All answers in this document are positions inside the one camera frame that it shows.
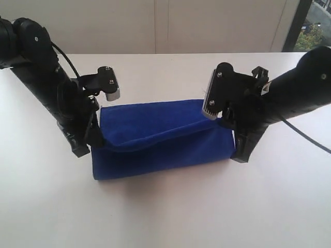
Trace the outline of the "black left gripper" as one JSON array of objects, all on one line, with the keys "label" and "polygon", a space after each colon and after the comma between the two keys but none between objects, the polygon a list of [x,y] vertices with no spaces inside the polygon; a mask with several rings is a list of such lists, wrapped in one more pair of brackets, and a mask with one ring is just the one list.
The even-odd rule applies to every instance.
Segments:
[{"label": "black left gripper", "polygon": [[57,108],[66,128],[66,139],[76,157],[90,153],[91,147],[104,146],[104,137],[98,125],[96,112],[99,104],[94,96],[87,96],[76,82],[64,82],[57,88]]}]

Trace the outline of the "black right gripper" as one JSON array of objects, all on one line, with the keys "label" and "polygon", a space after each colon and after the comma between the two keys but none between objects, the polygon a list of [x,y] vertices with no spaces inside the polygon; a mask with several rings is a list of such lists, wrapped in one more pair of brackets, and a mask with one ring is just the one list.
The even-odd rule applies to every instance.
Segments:
[{"label": "black right gripper", "polygon": [[219,125],[234,132],[234,161],[247,163],[268,123],[267,101],[257,94],[246,95],[239,103],[222,111]]}]

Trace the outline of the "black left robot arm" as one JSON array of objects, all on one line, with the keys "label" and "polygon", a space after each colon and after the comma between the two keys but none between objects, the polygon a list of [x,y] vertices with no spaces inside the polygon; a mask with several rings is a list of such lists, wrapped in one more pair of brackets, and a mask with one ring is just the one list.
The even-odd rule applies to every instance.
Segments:
[{"label": "black left robot arm", "polygon": [[59,63],[58,51],[37,22],[1,19],[1,69],[10,69],[47,109],[79,158],[104,145],[95,98],[100,91],[88,88],[82,76],[70,78]]}]

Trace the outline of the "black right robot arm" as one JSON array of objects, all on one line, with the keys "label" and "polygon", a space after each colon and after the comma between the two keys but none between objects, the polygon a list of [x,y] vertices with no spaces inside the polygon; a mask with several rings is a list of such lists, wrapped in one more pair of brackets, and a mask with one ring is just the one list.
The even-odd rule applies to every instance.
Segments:
[{"label": "black right robot arm", "polygon": [[271,81],[232,72],[222,95],[234,124],[231,158],[247,163],[270,125],[330,104],[330,47],[307,52],[293,69]]}]

